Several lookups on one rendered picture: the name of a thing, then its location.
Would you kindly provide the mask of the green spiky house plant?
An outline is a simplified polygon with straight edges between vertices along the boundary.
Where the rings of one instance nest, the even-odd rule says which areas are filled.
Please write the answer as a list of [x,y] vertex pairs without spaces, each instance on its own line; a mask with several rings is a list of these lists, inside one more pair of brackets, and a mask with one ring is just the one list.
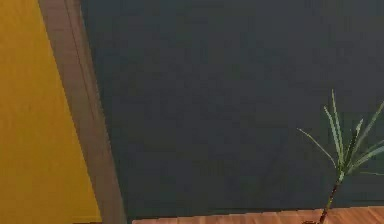
[[302,224],[324,224],[328,213],[331,209],[331,205],[335,198],[335,194],[338,188],[343,183],[347,176],[356,172],[363,164],[367,163],[374,157],[384,153],[384,139],[365,148],[364,151],[358,155],[364,140],[368,137],[369,132],[376,123],[378,117],[384,110],[384,100],[379,105],[377,111],[373,114],[368,125],[362,128],[364,119],[361,119],[356,127],[352,130],[350,141],[345,144],[343,139],[343,132],[340,124],[339,114],[337,111],[336,97],[334,90],[331,90],[332,99],[332,111],[329,111],[327,106],[324,106],[324,112],[328,118],[329,126],[333,137],[333,143],[336,150],[336,158],[333,158],[330,153],[308,132],[301,128],[298,128],[302,134],[309,138],[331,161],[336,171],[336,180],[333,184],[332,191],[327,199],[325,207],[322,209],[320,218],[318,221],[304,221]]

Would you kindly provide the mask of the brown wooden door frame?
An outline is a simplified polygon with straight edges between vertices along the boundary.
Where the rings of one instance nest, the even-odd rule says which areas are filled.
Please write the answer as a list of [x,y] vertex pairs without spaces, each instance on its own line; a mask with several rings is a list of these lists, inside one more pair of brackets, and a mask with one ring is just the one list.
[[81,0],[37,0],[103,224],[128,224]]

